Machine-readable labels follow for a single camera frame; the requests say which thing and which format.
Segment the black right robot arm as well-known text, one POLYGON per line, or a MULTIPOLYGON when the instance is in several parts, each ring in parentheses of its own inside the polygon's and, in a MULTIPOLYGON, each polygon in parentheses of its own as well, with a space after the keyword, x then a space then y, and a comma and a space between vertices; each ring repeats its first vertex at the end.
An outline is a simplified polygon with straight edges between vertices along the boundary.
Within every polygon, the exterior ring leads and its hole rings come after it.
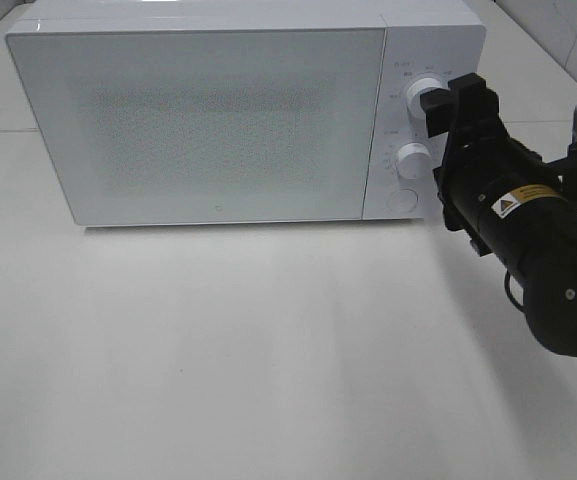
POLYGON ((544 348, 577 357, 577 106, 567 154, 546 162, 510 136, 477 74, 423 93, 420 105, 428 134, 447 138, 433 172, 445 226, 500 260, 544 348))

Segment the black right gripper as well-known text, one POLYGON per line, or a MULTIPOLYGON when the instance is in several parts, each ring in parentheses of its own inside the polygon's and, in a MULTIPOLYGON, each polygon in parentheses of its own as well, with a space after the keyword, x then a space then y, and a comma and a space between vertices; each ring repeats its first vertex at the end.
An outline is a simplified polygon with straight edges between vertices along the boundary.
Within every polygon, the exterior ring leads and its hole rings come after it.
POLYGON ((493 204, 511 190, 546 185, 539 155, 510 137, 500 116, 497 93, 476 73, 420 95, 427 136, 448 135, 441 165, 433 171, 448 230, 463 230, 480 256, 499 254, 508 240, 496 241, 497 227, 482 227, 493 204))

